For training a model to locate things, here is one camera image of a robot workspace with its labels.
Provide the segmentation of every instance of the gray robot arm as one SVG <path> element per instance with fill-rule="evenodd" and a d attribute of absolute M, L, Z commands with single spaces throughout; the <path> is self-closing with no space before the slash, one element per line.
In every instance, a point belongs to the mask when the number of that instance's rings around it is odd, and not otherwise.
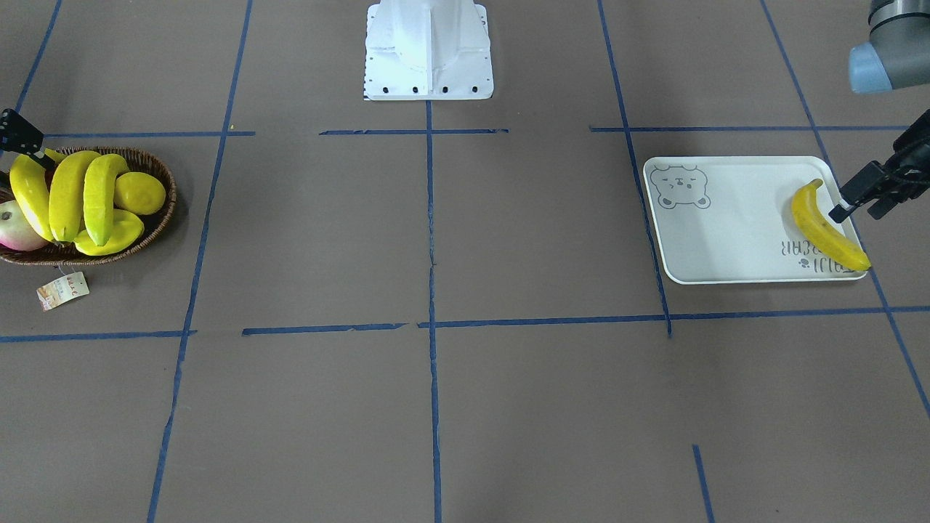
<path fill-rule="evenodd" d="M 849 54 L 856 93 L 930 84 L 930 0 L 872 0 L 869 41 Z"/>

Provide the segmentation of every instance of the white tray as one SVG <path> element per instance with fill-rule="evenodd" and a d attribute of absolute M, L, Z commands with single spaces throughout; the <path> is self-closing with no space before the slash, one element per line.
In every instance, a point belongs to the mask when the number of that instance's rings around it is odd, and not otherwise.
<path fill-rule="evenodd" d="M 840 199 L 830 168 L 813 156 L 650 158 L 644 185 L 662 264 L 683 285 L 858 280 L 815 248 L 791 217 L 791 197 L 820 178 L 817 204 Z M 849 220 L 833 224 L 859 244 Z"/>

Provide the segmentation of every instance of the apple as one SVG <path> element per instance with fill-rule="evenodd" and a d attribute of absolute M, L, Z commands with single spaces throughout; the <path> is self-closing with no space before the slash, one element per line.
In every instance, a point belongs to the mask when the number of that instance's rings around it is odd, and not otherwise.
<path fill-rule="evenodd" d="M 10 200 L 0 204 L 0 245 L 13 250 L 36 250 L 48 242 L 26 221 L 20 204 Z"/>

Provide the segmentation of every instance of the yellow banana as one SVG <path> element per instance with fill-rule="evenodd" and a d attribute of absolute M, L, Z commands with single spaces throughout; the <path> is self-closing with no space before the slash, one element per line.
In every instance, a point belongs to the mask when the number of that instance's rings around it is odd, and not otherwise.
<path fill-rule="evenodd" d="M 74 247 L 87 256 L 114 254 L 132 245 L 144 230 L 145 225 L 138 216 L 118 208 L 113 211 L 113 233 L 107 243 L 98 246 L 87 231 L 81 231 L 74 239 Z"/>
<path fill-rule="evenodd" d="M 817 207 L 817 187 L 823 180 L 814 180 L 798 189 L 791 199 L 791 216 L 801 232 L 814 247 L 835 262 L 854 271 L 865 271 L 871 267 L 866 253 L 852 240 L 840 234 L 820 214 Z"/>
<path fill-rule="evenodd" d="M 90 162 L 100 157 L 94 151 L 69 154 L 55 169 L 48 193 L 48 225 L 60 242 L 73 242 L 81 226 L 84 176 Z"/>
<path fill-rule="evenodd" d="M 45 153 L 56 162 L 64 157 L 51 149 L 46 149 Z M 20 154 L 9 168 L 9 185 L 13 189 L 16 202 L 20 204 L 22 214 L 33 230 L 46 241 L 55 241 L 55 236 L 48 226 L 48 186 L 45 168 L 29 156 Z"/>
<path fill-rule="evenodd" d="M 116 177 L 129 172 L 119 154 L 105 154 L 90 162 L 84 177 L 84 224 L 94 244 L 103 247 L 113 233 L 113 187 Z"/>

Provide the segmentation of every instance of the wicker basket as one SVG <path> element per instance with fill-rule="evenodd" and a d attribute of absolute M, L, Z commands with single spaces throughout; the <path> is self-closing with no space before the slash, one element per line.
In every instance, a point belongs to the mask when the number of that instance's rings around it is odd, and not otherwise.
<path fill-rule="evenodd" d="M 164 184 L 166 199 L 162 208 L 155 214 L 139 216 L 145 224 L 142 236 L 129 248 L 108 256 L 87 256 L 78 252 L 74 245 L 58 247 L 50 244 L 29 252 L 20 252 L 0 246 L 0 258 L 6 262 L 19 265 L 101 265 L 122 260 L 143 250 L 165 230 L 168 220 L 174 213 L 175 205 L 178 203 L 178 188 L 175 185 L 174 177 L 171 176 L 171 171 L 168 170 L 165 164 L 145 151 L 127 147 L 65 147 L 57 151 L 62 154 L 71 154 L 85 149 L 97 151 L 100 154 L 120 154 L 126 159 L 131 170 L 151 174 Z M 0 203 L 12 199 L 13 194 L 0 189 Z"/>

